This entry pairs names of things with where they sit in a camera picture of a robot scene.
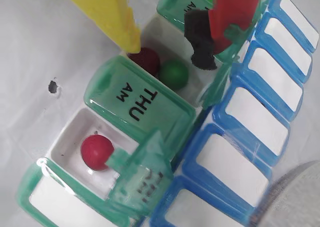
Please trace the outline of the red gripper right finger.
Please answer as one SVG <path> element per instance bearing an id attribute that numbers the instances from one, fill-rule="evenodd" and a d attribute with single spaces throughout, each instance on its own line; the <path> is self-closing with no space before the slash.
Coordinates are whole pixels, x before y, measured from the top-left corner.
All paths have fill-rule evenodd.
<path id="1" fill-rule="evenodd" d="M 260 0 L 216 0 L 212 9 L 184 14 L 184 37 L 193 48 L 191 62 L 202 70 L 215 70 L 215 55 L 240 42 L 249 29 Z"/>

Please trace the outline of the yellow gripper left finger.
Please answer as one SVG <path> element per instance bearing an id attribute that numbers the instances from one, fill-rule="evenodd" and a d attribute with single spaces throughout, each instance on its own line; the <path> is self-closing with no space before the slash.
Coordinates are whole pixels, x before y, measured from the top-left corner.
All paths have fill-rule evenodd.
<path id="1" fill-rule="evenodd" d="M 141 32 L 128 0 L 71 1 L 123 51 L 140 52 Z"/>

